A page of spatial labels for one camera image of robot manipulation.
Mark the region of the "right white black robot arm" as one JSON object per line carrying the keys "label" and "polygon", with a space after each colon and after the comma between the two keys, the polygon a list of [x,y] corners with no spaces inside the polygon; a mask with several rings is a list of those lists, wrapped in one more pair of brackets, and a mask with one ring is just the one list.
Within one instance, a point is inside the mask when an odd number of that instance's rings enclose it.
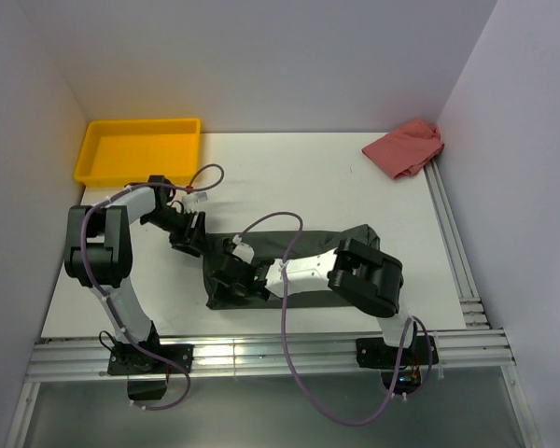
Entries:
{"label": "right white black robot arm", "polygon": [[215,304],[245,306],[252,300],[334,295],[378,321],[387,357],[403,364],[418,349],[413,319],[399,302],[404,285],[402,263],[353,238],[324,253],[300,259],[255,259],[254,249],[236,236],[205,270]]}

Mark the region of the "dark green t-shirt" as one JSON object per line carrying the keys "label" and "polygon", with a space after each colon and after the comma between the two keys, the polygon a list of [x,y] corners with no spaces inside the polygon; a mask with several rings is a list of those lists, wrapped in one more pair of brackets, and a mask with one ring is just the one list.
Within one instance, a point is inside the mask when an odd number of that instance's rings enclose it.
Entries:
{"label": "dark green t-shirt", "polygon": [[[279,259],[284,255],[288,244],[292,241],[292,231],[256,231],[248,233],[243,242],[251,245],[255,251],[255,259]],[[370,245],[380,250],[380,237],[375,230],[367,224],[355,226],[345,231],[304,231],[293,246],[289,257],[300,259],[324,253],[338,246],[338,243],[347,238],[353,238],[365,245]],[[214,305],[210,300],[211,285],[205,279],[205,270],[211,266],[214,257],[220,255],[229,247],[231,235],[229,233],[210,233],[207,235],[207,249],[203,255],[203,285],[207,294],[206,306],[211,310],[238,310],[238,309],[279,309],[281,301],[271,299],[259,301],[247,306],[220,306]],[[326,297],[312,297],[305,299],[299,305],[295,299],[289,301],[290,308],[330,308],[349,306],[340,298],[329,295]]]}

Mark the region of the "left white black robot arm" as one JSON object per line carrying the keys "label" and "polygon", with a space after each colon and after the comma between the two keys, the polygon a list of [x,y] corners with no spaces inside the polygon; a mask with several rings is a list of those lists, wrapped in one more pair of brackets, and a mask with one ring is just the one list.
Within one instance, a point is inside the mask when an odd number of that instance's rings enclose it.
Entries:
{"label": "left white black robot arm", "polygon": [[64,268],[101,302],[115,336],[113,355],[129,358],[141,372],[163,361],[154,322],[144,312],[130,278],[133,267],[131,225],[151,224],[169,234],[172,249],[200,257],[206,249],[205,212],[172,205],[179,187],[161,175],[132,183],[96,205],[68,211]]}

